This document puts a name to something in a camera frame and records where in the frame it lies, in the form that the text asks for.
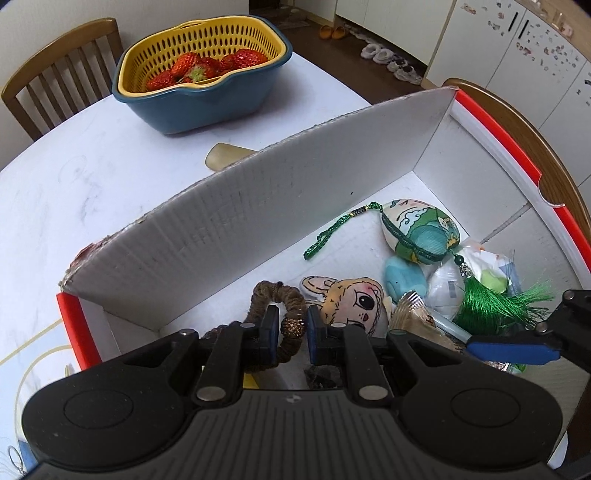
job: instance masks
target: green tassel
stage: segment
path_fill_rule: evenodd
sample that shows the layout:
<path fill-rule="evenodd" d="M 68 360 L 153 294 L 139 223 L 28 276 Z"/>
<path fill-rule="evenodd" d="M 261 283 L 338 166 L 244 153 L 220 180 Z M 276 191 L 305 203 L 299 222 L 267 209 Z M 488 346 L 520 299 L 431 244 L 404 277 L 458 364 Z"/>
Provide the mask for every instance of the green tassel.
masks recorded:
<path fill-rule="evenodd" d="M 456 255 L 455 262 L 464 277 L 464 301 L 454 322 L 472 335 L 498 335 L 515 323 L 533 329 L 548 313 L 548 309 L 530 306 L 554 298 L 545 285 L 507 297 L 480 283 L 462 256 Z"/>

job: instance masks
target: wall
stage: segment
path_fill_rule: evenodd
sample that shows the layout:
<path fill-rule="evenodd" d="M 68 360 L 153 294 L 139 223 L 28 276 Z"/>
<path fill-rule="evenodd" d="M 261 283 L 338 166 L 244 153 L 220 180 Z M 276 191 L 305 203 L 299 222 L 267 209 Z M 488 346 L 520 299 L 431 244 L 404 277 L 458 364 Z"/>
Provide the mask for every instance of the wall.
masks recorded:
<path fill-rule="evenodd" d="M 0 89 L 38 50 L 78 25 L 115 17 L 123 46 L 187 20 L 247 14 L 248 0 L 11 0 L 0 10 Z M 0 169 L 31 139 L 0 102 Z"/>
<path fill-rule="evenodd" d="M 295 6 L 329 21 L 335 19 L 337 0 L 295 0 Z"/>

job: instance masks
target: green cord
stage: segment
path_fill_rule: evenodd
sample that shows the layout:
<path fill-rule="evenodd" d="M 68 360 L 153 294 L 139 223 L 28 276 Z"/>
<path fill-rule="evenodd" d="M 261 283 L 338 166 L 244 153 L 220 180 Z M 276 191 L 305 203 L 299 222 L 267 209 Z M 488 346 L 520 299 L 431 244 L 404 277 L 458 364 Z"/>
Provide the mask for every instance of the green cord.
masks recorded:
<path fill-rule="evenodd" d="M 333 225 L 330 226 L 328 230 L 324 232 L 320 232 L 318 237 L 316 237 L 316 243 L 312 245 L 308 250 L 304 252 L 304 259 L 309 260 L 314 255 L 316 255 L 320 249 L 326 245 L 326 242 L 329 240 L 330 236 L 337 230 L 341 225 L 345 224 L 347 221 L 351 220 L 353 217 L 357 217 L 362 213 L 367 212 L 368 210 L 378 210 L 383 213 L 382 206 L 377 202 L 371 202 L 369 205 L 365 205 L 363 207 L 357 208 L 349 213 L 346 213 L 341 218 L 339 218 Z"/>

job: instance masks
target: basket handle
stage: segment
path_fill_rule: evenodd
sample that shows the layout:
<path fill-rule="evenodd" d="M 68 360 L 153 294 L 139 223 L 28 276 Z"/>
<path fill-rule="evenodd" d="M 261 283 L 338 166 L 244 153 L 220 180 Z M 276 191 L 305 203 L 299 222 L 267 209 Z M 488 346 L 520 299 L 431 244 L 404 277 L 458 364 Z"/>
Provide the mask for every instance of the basket handle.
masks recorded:
<path fill-rule="evenodd" d="M 176 30 L 178 28 L 194 27 L 196 25 L 201 25 L 203 22 L 205 22 L 205 20 L 190 20 L 188 22 L 181 23 L 180 25 L 177 25 L 176 27 L 173 27 L 171 30 Z"/>

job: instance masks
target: bead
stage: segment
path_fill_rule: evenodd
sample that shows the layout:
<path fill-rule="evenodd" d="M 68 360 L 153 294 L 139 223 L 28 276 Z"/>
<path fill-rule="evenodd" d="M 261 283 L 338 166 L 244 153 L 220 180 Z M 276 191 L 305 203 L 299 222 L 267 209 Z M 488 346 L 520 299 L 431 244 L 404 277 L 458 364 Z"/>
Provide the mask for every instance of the bead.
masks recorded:
<path fill-rule="evenodd" d="M 281 334 L 287 338 L 302 338 L 306 332 L 304 319 L 284 318 L 281 322 Z"/>

